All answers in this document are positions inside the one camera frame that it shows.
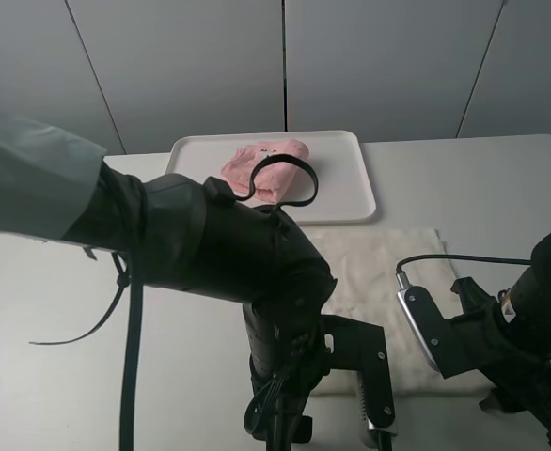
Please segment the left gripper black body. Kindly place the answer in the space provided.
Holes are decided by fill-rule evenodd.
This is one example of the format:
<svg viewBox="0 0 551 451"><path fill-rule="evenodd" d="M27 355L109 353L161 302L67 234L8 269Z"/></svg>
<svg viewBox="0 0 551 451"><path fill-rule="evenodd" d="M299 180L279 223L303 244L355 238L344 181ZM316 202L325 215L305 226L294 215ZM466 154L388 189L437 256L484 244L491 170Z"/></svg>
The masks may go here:
<svg viewBox="0 0 551 451"><path fill-rule="evenodd" d="M311 441L313 418L305 414L310 392L327 373L321 313L324 302L309 308L281 308L263 318L243 307L250 346L253 397L244 413L244 430L267 450L290 450Z"/></svg>

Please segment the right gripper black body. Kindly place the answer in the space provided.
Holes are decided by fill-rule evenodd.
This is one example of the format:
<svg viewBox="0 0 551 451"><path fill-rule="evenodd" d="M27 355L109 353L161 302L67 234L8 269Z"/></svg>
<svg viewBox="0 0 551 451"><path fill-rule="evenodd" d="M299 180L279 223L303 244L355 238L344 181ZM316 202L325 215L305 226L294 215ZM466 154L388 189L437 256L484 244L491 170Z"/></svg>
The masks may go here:
<svg viewBox="0 0 551 451"><path fill-rule="evenodd" d="M449 321L475 369L511 395L520 412L527 411L529 398L551 397L549 359L510 339L500 303L470 277L456 280L451 291L459 296L463 314Z"/></svg>

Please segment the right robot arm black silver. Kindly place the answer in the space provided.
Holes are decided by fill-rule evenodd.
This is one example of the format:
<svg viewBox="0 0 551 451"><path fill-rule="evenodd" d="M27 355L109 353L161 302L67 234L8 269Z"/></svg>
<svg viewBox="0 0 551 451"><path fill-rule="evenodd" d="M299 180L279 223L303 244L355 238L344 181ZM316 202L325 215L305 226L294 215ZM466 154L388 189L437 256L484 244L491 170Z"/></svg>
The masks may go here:
<svg viewBox="0 0 551 451"><path fill-rule="evenodd" d="M470 277L456 280L451 290L464 310L451 321L456 338L471 367L495 386L481 408L530 412L551 446L551 233L498 297Z"/></svg>

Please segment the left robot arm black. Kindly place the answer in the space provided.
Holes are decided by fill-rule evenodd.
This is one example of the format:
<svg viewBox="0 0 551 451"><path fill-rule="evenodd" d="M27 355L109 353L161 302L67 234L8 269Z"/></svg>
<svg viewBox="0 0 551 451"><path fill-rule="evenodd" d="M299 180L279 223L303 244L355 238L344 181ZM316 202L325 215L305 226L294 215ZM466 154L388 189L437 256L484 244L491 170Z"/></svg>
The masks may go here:
<svg viewBox="0 0 551 451"><path fill-rule="evenodd" d="M148 286L240 303L253 386L244 429L270 450L308 443L304 408L322 375L320 314L336 284L328 264L281 205L247 207L216 178L142 182L104 155L73 133L0 113L0 233L107 250L130 295L120 448L134 446Z"/></svg>

